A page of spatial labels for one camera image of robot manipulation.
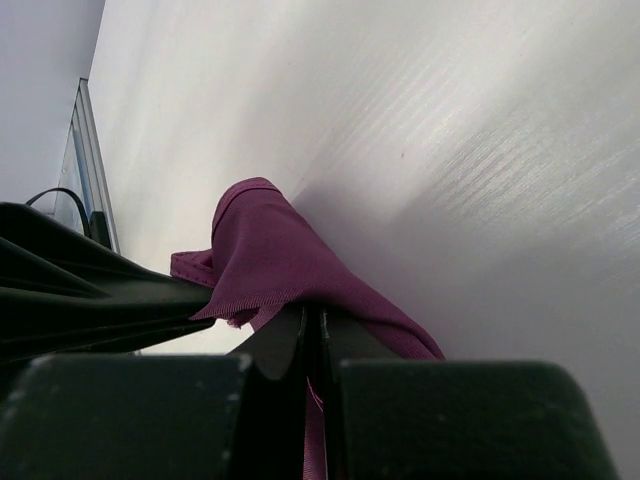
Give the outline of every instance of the purple fabric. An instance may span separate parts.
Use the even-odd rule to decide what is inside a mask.
[[[444,358],[418,324],[353,275],[263,178],[227,190],[213,218],[211,249],[173,254],[171,275],[213,288],[193,320],[250,322],[257,330],[285,304],[313,300],[349,311],[405,358]],[[325,478],[323,443],[322,412],[308,395],[304,478]]]

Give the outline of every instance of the cable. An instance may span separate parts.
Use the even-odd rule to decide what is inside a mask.
[[[71,199],[75,202],[76,207],[78,207],[78,213],[80,214],[80,221],[82,222],[82,230],[84,231],[84,236],[91,238],[91,231],[89,229],[89,218],[87,217],[87,211],[84,209],[84,205],[82,205],[82,200],[73,190],[69,190],[68,188],[56,187],[50,188],[49,190],[45,190],[44,192],[39,193],[33,198],[30,198],[25,202],[27,206],[32,206],[36,200],[38,200],[43,195],[49,192],[63,192],[71,197]]]

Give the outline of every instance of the black plastic object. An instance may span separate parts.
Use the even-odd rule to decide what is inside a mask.
[[[355,319],[328,312],[318,325],[329,478],[618,478],[559,367],[393,360]]]
[[[290,306],[226,357],[35,360],[0,420],[0,476],[299,479],[304,328]]]
[[[0,394],[31,358],[131,352],[213,325],[211,289],[126,260],[25,205],[0,203]]]
[[[104,212],[93,212],[89,220],[89,238],[98,242],[103,247],[112,249],[109,229],[107,228],[107,218]]]

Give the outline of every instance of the folded fabric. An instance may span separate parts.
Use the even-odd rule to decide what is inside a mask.
[[[222,318],[258,329],[287,303],[341,307],[405,358],[443,359],[418,324],[353,275],[264,178],[237,183],[218,203],[211,249],[175,253],[171,275],[213,288],[192,319]],[[304,478],[325,478],[322,412],[308,395]]]

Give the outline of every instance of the white surface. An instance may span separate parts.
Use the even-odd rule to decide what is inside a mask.
[[[250,325],[242,328],[231,328],[223,320],[219,320],[212,328],[192,333],[169,342],[159,343],[153,347],[145,348],[145,355],[170,355],[170,354],[219,354],[229,353],[233,347],[240,345],[253,330]]]
[[[88,77],[104,0],[0,2],[0,201],[58,186],[80,77]],[[55,195],[38,200],[53,211]]]
[[[125,256],[266,176],[450,358],[569,369],[640,478],[640,3],[110,0],[90,90]]]

